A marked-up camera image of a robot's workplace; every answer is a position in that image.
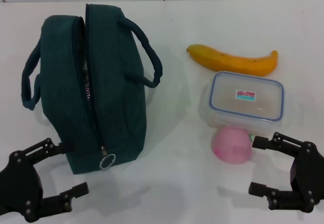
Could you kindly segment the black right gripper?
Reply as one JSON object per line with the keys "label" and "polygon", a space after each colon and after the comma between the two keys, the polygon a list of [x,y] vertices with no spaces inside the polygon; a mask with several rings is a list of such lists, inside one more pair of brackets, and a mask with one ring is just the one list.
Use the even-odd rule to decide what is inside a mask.
{"label": "black right gripper", "polygon": [[294,157],[290,170],[292,191],[280,191],[266,185],[251,182],[249,194],[266,197],[270,210],[300,210],[311,213],[323,200],[323,156],[316,153],[316,145],[302,142],[281,133],[273,137],[255,136],[253,148],[274,150]]}

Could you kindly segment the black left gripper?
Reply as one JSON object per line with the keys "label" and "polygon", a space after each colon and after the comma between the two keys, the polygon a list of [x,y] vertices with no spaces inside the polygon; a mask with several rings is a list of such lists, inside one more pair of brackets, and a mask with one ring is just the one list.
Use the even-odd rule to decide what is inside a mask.
{"label": "black left gripper", "polygon": [[51,138],[17,150],[9,155],[9,163],[1,171],[1,206],[5,209],[23,209],[27,222],[72,211],[72,199],[89,193],[86,182],[51,197],[43,197],[43,187],[34,165],[59,154],[74,151],[73,144],[55,145]]}

